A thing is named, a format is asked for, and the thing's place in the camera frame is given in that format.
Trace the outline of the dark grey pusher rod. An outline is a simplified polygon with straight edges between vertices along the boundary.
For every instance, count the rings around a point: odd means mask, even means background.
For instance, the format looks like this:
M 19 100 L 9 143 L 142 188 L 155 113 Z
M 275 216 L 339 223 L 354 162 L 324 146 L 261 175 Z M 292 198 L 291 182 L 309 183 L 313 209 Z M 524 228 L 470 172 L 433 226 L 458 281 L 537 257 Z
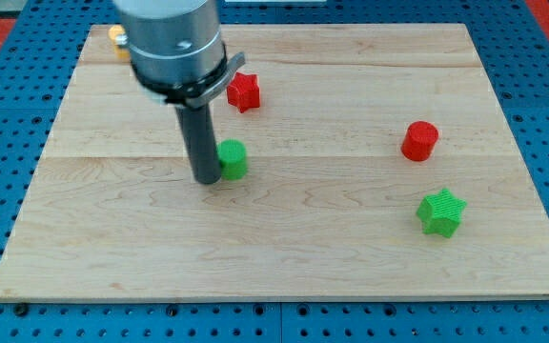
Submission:
M 176 106 L 175 112 L 194 180 L 203 185 L 217 182 L 221 178 L 221 166 L 209 106 Z

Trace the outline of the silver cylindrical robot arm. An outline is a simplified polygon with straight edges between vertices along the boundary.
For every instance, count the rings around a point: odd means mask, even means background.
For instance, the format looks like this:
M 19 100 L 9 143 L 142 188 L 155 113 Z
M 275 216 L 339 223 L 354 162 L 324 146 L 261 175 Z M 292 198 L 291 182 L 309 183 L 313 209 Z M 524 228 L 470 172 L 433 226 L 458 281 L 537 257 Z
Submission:
M 230 57 L 213 0 L 114 0 L 123 33 L 115 44 L 130 54 L 139 84 L 174 107 L 193 178 L 213 184 L 221 166 L 210 103 L 245 64 Z

